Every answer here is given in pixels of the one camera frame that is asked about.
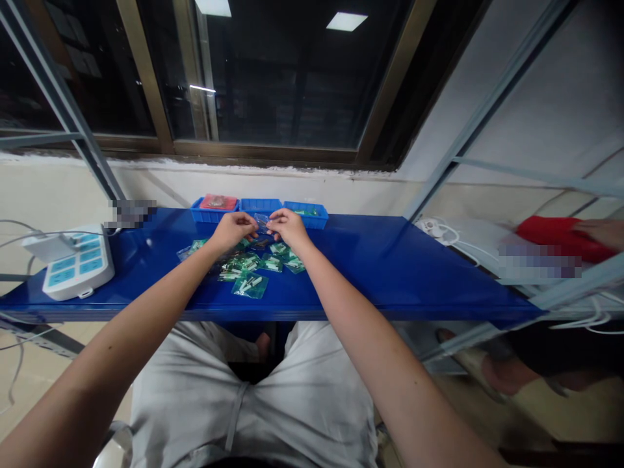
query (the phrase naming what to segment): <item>metal shelf frame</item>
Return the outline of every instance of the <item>metal shelf frame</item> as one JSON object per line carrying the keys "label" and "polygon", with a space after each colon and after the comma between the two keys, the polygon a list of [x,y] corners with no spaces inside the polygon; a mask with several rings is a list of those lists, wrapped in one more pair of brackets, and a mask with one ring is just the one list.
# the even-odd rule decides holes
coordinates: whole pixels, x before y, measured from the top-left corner
{"label": "metal shelf frame", "polygon": [[85,117],[20,0],[0,2],[0,21],[57,116],[63,133],[0,138],[0,149],[71,141],[110,200],[125,200]]}
{"label": "metal shelf frame", "polygon": [[[461,164],[504,172],[528,179],[541,180],[550,185],[589,192],[597,196],[624,198],[624,189],[621,187],[609,187],[585,179],[558,177],[539,171],[476,161],[465,157],[490,119],[500,109],[505,99],[511,94],[561,25],[565,23],[578,3],[575,0],[552,0],[550,2],[514,53],[498,83],[481,102],[440,163],[436,166],[422,190],[405,211],[404,217],[406,219],[411,222],[417,221],[422,216],[428,203]],[[581,278],[562,281],[546,291],[539,292],[529,300],[539,308],[548,311],[604,291],[622,281],[624,281],[624,253],[620,253],[607,261],[593,266],[585,271]],[[556,314],[556,317],[558,320],[561,320],[561,313]],[[535,321],[520,324],[515,329],[523,328],[535,323]],[[460,333],[445,343],[429,349],[420,357],[423,363],[431,363],[504,333],[504,330],[496,328],[491,323],[483,323],[465,333]]]}
{"label": "metal shelf frame", "polygon": [[[85,117],[20,0],[0,1],[0,22],[64,130],[58,133],[33,132],[33,135],[3,137],[0,138],[0,150],[71,141],[106,197],[111,201],[125,200],[124,192],[106,162]],[[27,281],[28,278],[28,275],[0,274],[0,281]],[[21,340],[29,340],[41,348],[70,359],[78,356],[84,348],[81,343],[45,324],[27,324],[2,316],[0,328],[13,333]]]}

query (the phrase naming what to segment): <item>red bag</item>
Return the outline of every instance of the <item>red bag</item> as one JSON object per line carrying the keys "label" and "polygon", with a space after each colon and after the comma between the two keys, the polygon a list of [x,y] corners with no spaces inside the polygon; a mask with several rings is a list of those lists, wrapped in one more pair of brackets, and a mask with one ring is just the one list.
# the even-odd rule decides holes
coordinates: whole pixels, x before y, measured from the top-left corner
{"label": "red bag", "polygon": [[575,231],[574,225],[580,221],[578,218],[531,216],[518,226],[515,233],[534,244],[561,247],[554,249],[551,255],[580,255],[584,261],[591,263],[600,263],[617,253],[588,234]]}

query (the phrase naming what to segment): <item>blue table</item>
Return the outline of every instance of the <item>blue table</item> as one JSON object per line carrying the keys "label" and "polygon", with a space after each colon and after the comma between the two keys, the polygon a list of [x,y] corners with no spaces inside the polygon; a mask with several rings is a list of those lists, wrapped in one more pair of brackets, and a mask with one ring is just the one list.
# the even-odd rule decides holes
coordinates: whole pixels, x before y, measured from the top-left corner
{"label": "blue table", "polygon": [[[48,298],[41,271],[0,299],[0,311],[29,322],[110,320],[179,263],[178,250],[215,226],[195,224],[187,209],[159,208],[143,228],[110,238],[116,275],[91,297]],[[404,218],[333,214],[309,234],[389,320],[492,320],[505,328],[543,314]],[[307,272],[259,273],[269,278],[260,300],[235,296],[232,283],[208,275],[183,320],[326,320]]]}

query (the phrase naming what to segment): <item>window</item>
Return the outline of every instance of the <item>window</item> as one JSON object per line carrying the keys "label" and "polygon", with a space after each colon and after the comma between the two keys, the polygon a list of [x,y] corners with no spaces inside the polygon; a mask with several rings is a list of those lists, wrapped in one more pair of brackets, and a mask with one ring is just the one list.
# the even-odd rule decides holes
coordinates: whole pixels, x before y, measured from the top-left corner
{"label": "window", "polygon": [[[483,1],[25,3],[105,151],[388,170],[400,157],[380,146],[393,138],[389,123],[410,129],[395,98],[422,85],[421,37],[431,53],[452,12]],[[456,16],[470,23],[477,10]],[[58,129],[4,31],[0,42],[12,70],[0,78],[0,132]],[[428,80],[448,71],[455,42]]]}
{"label": "window", "polygon": [[138,3],[174,138],[356,149],[409,1]]}

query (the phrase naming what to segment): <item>power strip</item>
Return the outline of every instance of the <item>power strip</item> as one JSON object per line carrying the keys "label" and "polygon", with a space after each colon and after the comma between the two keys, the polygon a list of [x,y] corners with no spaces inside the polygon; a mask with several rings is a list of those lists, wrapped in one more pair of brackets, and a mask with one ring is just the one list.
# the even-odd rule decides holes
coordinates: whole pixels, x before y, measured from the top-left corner
{"label": "power strip", "polygon": [[115,276],[109,239],[101,224],[89,224],[68,231],[98,234],[67,233],[76,253],[53,261],[47,266],[43,292],[57,301],[79,297],[84,299]]}

